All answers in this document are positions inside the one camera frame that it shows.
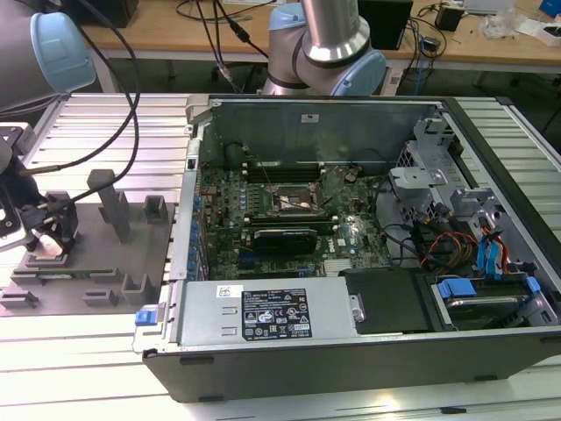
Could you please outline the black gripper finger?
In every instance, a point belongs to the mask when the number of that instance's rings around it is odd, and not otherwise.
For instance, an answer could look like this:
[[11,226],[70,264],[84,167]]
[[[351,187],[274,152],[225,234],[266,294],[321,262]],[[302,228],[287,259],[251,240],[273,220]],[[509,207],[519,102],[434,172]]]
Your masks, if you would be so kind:
[[78,216],[75,203],[69,196],[46,196],[48,217],[52,219],[44,225],[43,233],[60,247],[64,254],[69,254],[75,245],[78,229]]
[[32,232],[45,224],[48,219],[47,203],[26,205],[20,211],[22,225],[25,228],[24,246],[27,252],[33,252],[39,238]]

